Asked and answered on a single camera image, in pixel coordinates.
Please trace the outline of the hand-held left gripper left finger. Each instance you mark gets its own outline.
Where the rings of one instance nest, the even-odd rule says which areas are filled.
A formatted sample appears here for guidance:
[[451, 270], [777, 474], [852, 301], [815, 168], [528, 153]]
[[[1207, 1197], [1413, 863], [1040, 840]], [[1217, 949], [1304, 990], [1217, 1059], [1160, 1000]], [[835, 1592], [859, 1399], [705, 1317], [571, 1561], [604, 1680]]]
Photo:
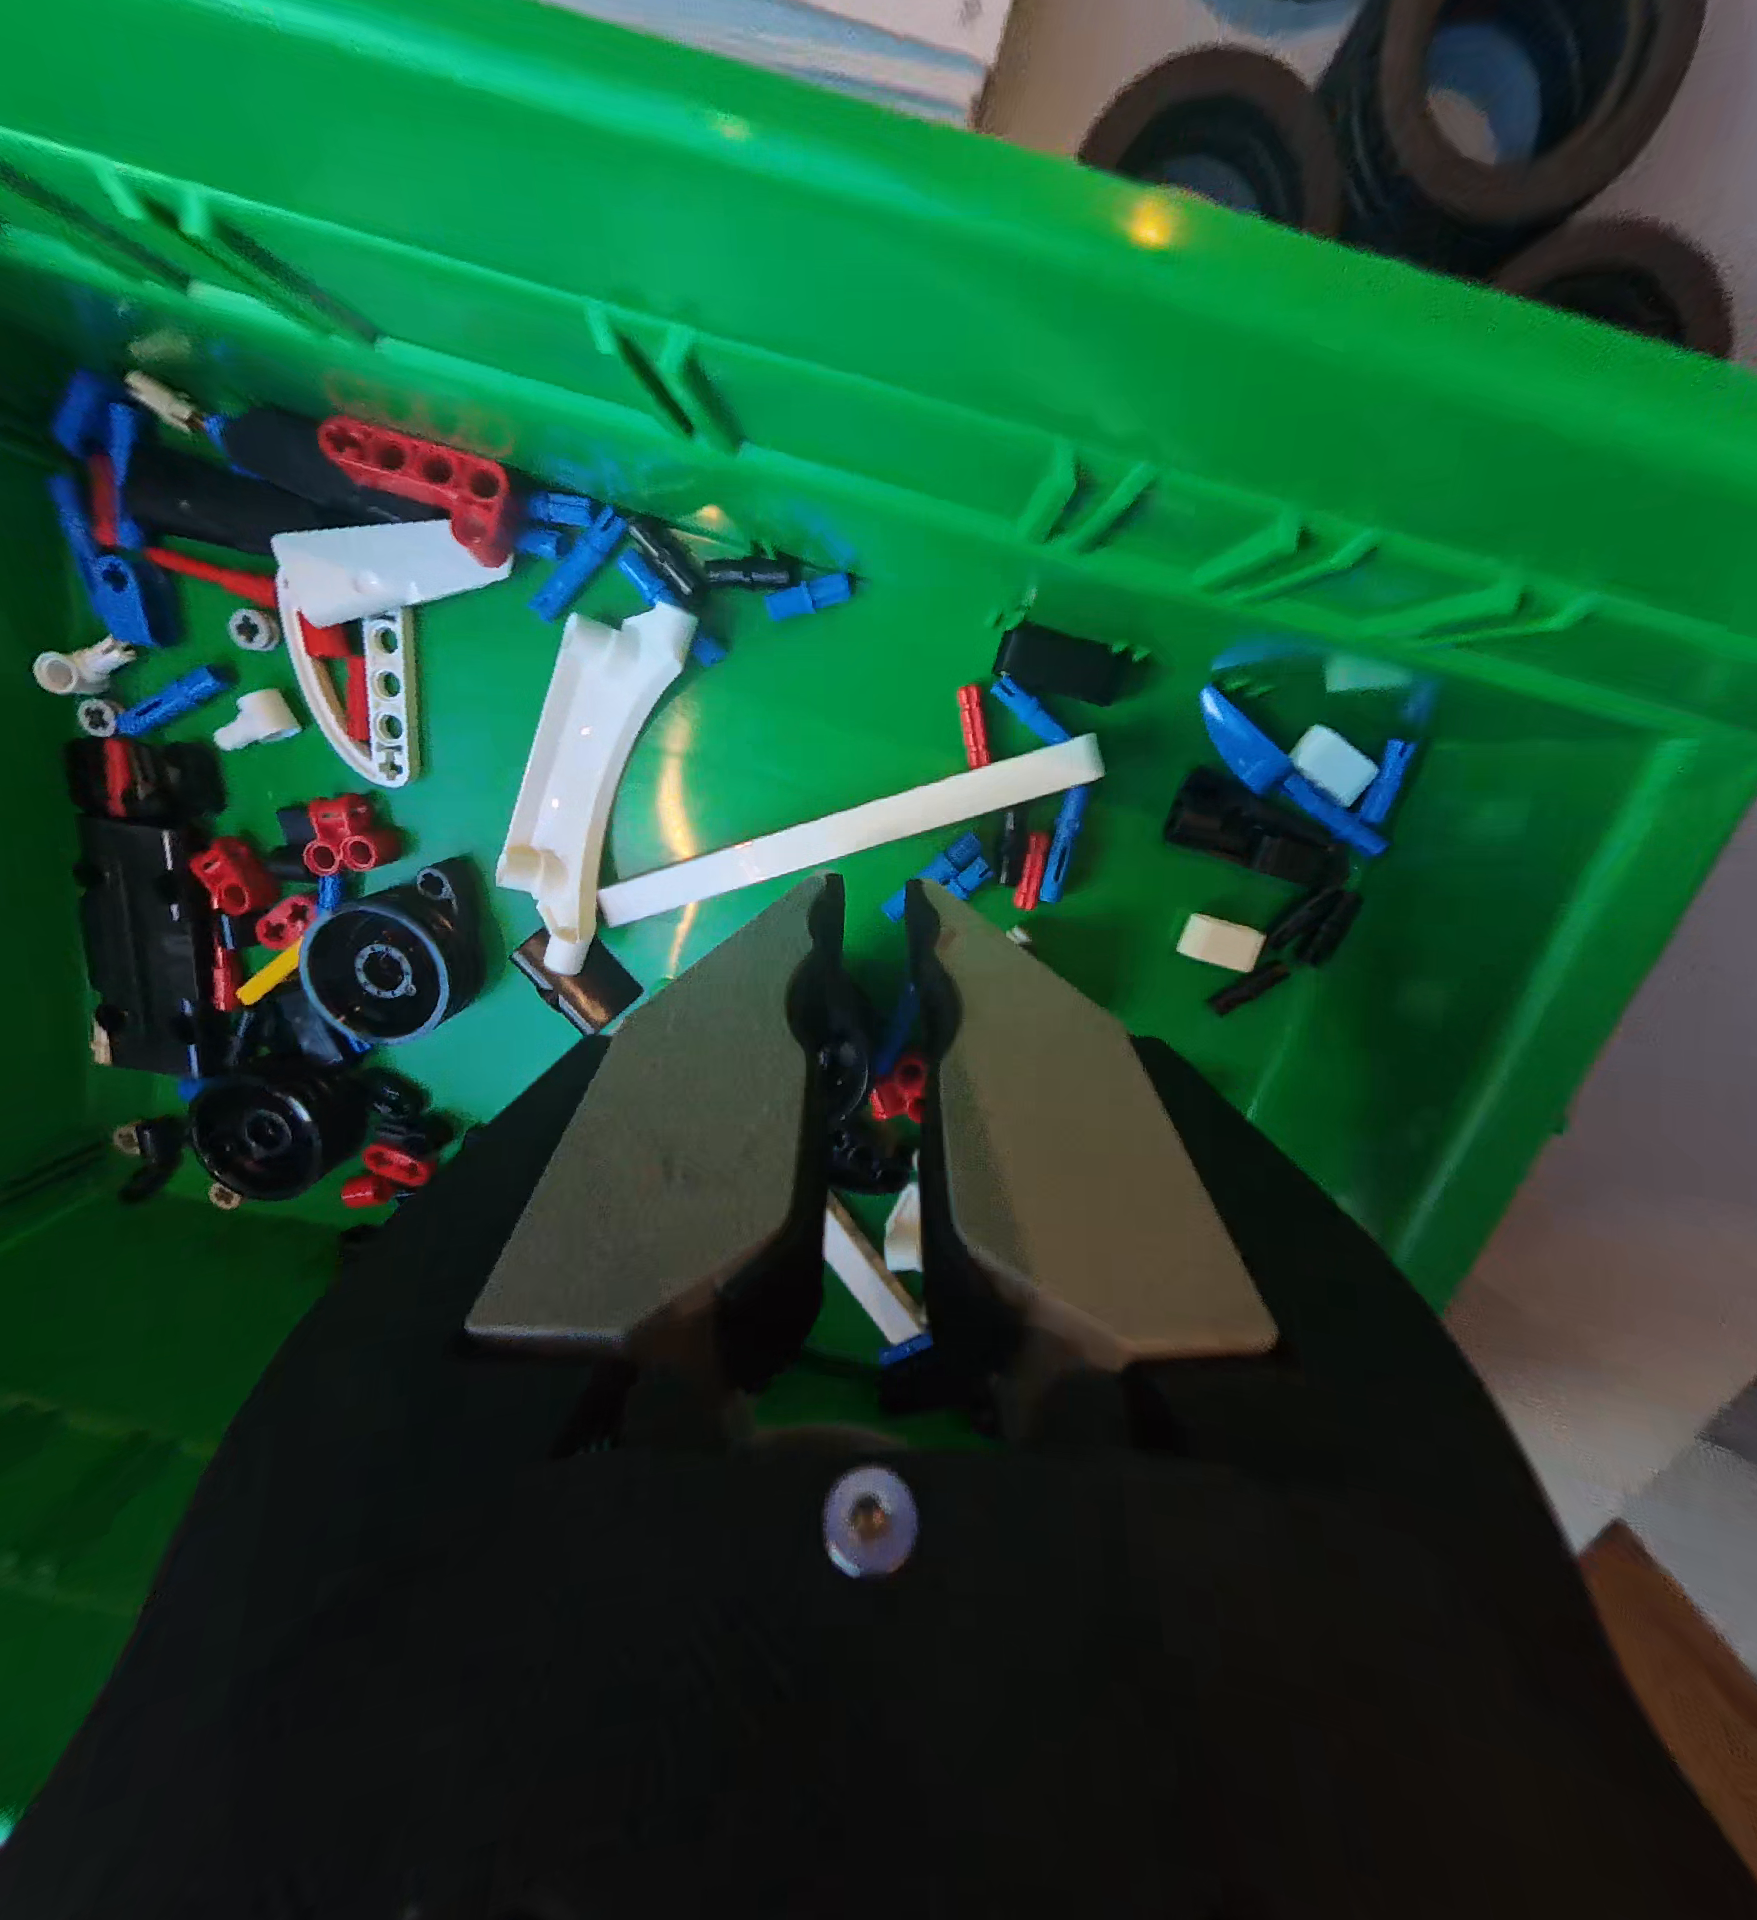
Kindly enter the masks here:
[[469, 1310], [484, 1348], [757, 1395], [822, 1307], [844, 884], [807, 874], [604, 1044]]

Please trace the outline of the white curved toy panel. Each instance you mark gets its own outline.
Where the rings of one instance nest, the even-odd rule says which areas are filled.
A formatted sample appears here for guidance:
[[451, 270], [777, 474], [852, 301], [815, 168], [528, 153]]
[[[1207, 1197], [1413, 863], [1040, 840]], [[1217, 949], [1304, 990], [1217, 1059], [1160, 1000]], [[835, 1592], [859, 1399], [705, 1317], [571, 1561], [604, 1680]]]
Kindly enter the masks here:
[[571, 612], [497, 884], [524, 893], [544, 926], [544, 970], [576, 976], [598, 926], [601, 839], [624, 763], [654, 706], [681, 675], [700, 621], [655, 603], [623, 623]]

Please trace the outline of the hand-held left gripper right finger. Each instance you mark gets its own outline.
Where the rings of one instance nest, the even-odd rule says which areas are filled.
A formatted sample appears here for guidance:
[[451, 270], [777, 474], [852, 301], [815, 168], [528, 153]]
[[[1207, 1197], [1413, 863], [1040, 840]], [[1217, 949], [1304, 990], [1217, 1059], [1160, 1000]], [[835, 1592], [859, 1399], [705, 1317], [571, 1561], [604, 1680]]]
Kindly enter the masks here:
[[1080, 1375], [1269, 1358], [1276, 1311], [1130, 1030], [941, 884], [906, 886], [905, 923], [938, 1348], [1005, 1412]]

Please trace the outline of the red angled toy beam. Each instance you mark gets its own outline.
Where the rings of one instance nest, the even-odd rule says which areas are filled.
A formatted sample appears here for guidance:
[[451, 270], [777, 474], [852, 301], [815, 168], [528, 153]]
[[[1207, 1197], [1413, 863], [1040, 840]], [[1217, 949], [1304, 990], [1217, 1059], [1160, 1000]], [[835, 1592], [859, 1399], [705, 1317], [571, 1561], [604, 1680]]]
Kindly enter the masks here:
[[447, 516], [453, 538], [476, 562], [506, 565], [513, 555], [523, 514], [513, 477], [497, 458], [350, 415], [323, 419], [315, 438], [356, 488]]

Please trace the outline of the long white toy beam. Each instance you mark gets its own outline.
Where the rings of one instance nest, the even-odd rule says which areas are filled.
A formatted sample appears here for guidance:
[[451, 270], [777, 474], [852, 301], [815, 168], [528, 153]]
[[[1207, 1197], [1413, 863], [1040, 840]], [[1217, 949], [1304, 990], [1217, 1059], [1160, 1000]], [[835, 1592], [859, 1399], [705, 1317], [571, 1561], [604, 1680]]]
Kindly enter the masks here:
[[981, 770], [953, 773], [951, 777], [925, 782], [914, 789], [700, 852], [674, 866], [627, 874], [598, 890], [598, 914], [608, 926], [655, 919], [747, 890], [751, 884], [831, 866], [892, 840], [963, 827], [988, 813], [1102, 782], [1103, 773], [1099, 735], [1069, 735], [1068, 740], [1001, 759]]

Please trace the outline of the grey desk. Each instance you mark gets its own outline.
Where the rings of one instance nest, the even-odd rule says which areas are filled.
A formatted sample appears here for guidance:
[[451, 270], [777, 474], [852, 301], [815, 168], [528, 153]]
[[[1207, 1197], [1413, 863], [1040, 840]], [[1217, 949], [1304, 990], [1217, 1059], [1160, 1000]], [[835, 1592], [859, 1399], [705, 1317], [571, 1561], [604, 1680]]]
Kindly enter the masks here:
[[[1346, 2], [1016, 2], [981, 124], [1069, 153], [1160, 56], [1260, 41], [1319, 77]], [[1602, 211], [1731, 284], [1757, 365], [1757, 2], [1711, 2]], [[1450, 1310], [1584, 1549], [1647, 1715], [1757, 1874], [1757, 805]]]

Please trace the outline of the pile of toy pieces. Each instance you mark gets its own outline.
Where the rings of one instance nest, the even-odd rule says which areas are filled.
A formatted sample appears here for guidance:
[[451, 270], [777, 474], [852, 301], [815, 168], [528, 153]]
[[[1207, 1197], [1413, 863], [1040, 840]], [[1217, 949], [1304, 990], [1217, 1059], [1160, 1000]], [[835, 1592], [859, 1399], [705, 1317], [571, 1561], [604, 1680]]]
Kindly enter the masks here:
[[[433, 1183], [444, 1121], [390, 1073], [390, 1053], [480, 1000], [506, 942], [494, 906], [524, 893], [469, 855], [397, 872], [410, 839], [386, 805], [414, 776], [414, 616], [509, 585], [520, 559], [581, 562], [598, 531], [624, 545], [614, 514], [584, 521], [571, 501], [554, 519], [533, 496], [524, 516], [517, 488], [517, 551], [481, 565], [447, 516], [330, 467], [316, 424], [272, 408], [199, 412], [142, 374], [88, 367], [52, 409], [52, 519], [99, 635], [41, 653], [34, 675], [76, 722], [62, 768], [95, 1059], [189, 1081], [179, 1117], [119, 1128], [148, 1167], [131, 1187], [191, 1153], [236, 1207], [306, 1197], [347, 1158], [363, 1163], [343, 1187], [350, 1207]], [[687, 668], [700, 608], [674, 599], [668, 574], [655, 581], [635, 612], [697, 616]], [[1093, 786], [1001, 813], [1058, 800], [1058, 827], [1076, 829]], [[641, 1000], [802, 877], [839, 874], [844, 983], [819, 1053], [822, 1287], [839, 1271], [895, 1345], [918, 1341], [941, 1359], [921, 1258], [929, 1059], [905, 914], [914, 880], [975, 906], [996, 874], [972, 833], [983, 817], [655, 919], [598, 914], [576, 976], [544, 970], [524, 896], [536, 923], [513, 949], [551, 1004], [598, 1016], [571, 1056], [584, 1091]]]

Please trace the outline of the black toy wheel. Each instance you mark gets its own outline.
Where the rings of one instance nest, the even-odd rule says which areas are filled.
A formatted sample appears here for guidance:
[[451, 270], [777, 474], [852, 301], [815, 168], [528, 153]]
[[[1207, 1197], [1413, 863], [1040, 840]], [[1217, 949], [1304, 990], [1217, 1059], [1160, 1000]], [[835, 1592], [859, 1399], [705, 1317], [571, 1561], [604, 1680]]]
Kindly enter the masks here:
[[1320, 99], [1284, 59], [1237, 46], [1149, 66], [1108, 99], [1076, 156], [1309, 237], [1337, 237], [1346, 211]]
[[1715, 258], [1657, 218], [1572, 218], [1525, 244], [1488, 287], [1718, 362], [1736, 342], [1735, 304]]
[[[1560, 228], [1665, 118], [1706, 2], [1366, 2], [1316, 93], [1344, 174], [1344, 238], [1370, 254], [1487, 278]], [[1441, 127], [1433, 53], [1488, 30], [1535, 83], [1518, 156], [1480, 160]]]

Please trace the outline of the green plastic bin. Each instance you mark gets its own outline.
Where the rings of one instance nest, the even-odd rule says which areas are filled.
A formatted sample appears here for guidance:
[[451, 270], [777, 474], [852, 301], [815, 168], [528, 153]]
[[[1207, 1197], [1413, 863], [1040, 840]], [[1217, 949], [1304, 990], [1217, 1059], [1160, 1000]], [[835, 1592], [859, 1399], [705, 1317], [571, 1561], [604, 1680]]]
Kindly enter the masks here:
[[339, 1183], [126, 1203], [276, 1060], [235, 880], [372, 793], [208, 578], [81, 568], [148, 370], [768, 546], [604, 840], [962, 770], [1019, 618], [1145, 656], [1038, 949], [1446, 1304], [1757, 793], [1757, 374], [538, 2], [0, 2], [0, 1840], [112, 1670]]

